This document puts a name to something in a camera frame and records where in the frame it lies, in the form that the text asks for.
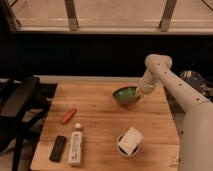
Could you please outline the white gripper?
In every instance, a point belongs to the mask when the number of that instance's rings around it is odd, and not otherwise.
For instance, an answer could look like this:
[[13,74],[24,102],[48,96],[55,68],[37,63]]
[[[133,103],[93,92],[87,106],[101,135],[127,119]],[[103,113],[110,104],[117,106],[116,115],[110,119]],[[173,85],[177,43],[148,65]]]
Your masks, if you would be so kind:
[[144,94],[150,94],[155,89],[157,80],[151,73],[145,73],[139,80],[135,91],[136,101],[144,98]]

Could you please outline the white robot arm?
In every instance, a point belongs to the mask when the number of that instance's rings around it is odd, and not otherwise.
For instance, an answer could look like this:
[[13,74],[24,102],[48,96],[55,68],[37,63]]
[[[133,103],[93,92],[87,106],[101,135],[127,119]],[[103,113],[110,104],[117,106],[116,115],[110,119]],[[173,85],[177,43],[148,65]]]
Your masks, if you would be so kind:
[[170,70],[169,56],[150,54],[145,66],[136,96],[150,94],[160,81],[185,112],[178,171],[213,171],[213,103]]

